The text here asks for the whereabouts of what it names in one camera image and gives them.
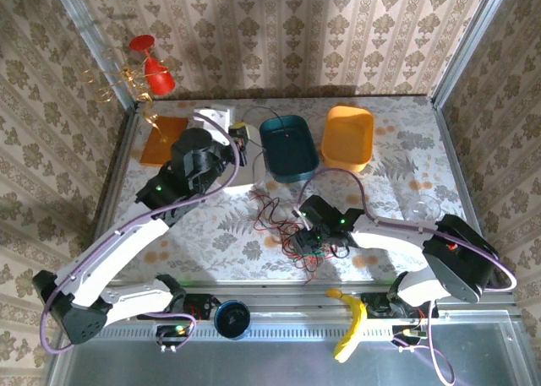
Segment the patterned wallpaper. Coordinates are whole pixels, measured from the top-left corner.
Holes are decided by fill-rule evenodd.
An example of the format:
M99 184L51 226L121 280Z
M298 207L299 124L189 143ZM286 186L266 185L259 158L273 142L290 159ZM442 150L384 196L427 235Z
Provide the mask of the patterned wallpaper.
M444 113L541 362L541 0L505 0Z
M112 45L152 34L168 98L428 94L479 0L86 0Z
M0 385L27 386L46 359L31 278L90 239L122 113L78 81L91 56L58 0L0 13Z

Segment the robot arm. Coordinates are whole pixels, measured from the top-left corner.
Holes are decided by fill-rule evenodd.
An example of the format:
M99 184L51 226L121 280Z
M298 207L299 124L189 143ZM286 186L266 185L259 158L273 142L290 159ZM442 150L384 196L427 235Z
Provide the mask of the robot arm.
M464 302L479 301L495 267L487 259L448 242L428 231L439 231L481 247L495 258L496 251L466 222L455 215L441 221L406 222L386 218L372 221L361 209L345 214L319 196L311 196L300 208L311 229L302 229L293 238L300 254L312 253L322 244L338 247L383 248L412 255L422 254L428 266L400 274L386 298L392 311L406 315L425 302L454 296ZM408 225L412 230L397 230L393 225Z
M240 165L246 162L245 126L229 128L240 154ZM106 287L114 276L143 248L165 234L196 204L190 204L156 215L130 231L119 230L127 221L160 207L201 197L212 183L234 163L231 145L212 139L203 128L190 128L172 146L172 160L160 169L137 193L137 199L108 232L85 250L71 264L56 274L40 271L32 280L44 303L60 289L51 306L51 314L63 327L72 344L91 339L103 327L139 314L162 312L186 295L169 275L158 275L142 285ZM69 277L104 241L116 234L116 241L92 260L76 276Z

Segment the table surface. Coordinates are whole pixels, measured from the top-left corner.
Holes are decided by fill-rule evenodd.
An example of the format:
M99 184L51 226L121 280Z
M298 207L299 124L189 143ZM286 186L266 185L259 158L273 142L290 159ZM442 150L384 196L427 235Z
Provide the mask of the table surface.
M333 106L366 108L375 117L374 154L359 176L372 213L404 219L408 205L419 195L428 194L440 204L441 216L450 213L464 218L435 113L425 97L158 101L154 109L164 117L189 117L194 108L210 104L235 106L237 120L244 118L257 128L273 115L260 108L246 113L253 106L268 106L279 115L302 116L309 125L316 146L320 145L326 115ZM139 123L115 220L133 203L134 195L148 179L158 172L157 167L139 163L150 130L148 123ZM260 149L252 145L248 150ZM324 167L320 160L320 169ZM302 184L281 184L267 173L259 189L281 199L277 212L279 216L286 217L291 216ZM316 178L306 195L312 193L319 194L341 212L360 206L358 187L346 174L330 172ZM259 206L259 202L247 193L216 195L141 251L117 278L145 281L158 273L168 273L183 283L308 279L306 272L295 268L283 255L275 232L254 230ZM377 280L389 283L404 270L419 270L424 266L426 261L420 253L352 249L347 258L325 261L318 268L314 280Z

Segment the tangled wires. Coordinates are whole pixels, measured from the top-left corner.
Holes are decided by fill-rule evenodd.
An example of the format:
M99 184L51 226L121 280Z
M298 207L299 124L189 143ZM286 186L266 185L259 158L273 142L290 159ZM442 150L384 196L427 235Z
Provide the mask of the tangled wires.
M297 269L303 269L309 275L305 284L309 283L317 272L317 269L329 258L337 257L336 248L331 245L322 245L312 253L299 254L293 244L293 236L301 229L301 226L293 220L277 220L276 209L280 204L278 197L271 198L267 194L252 192L252 200L258 199L261 202L261 209L258 213L254 229L256 231L277 231L280 236L281 251L290 258Z

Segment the orange plastic bowl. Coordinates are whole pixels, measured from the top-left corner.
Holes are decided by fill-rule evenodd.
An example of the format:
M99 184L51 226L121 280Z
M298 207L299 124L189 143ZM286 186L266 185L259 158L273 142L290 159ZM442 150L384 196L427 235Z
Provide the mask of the orange plastic bowl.
M327 115L321 154L330 168L360 172L372 159L374 116L366 109L335 106Z

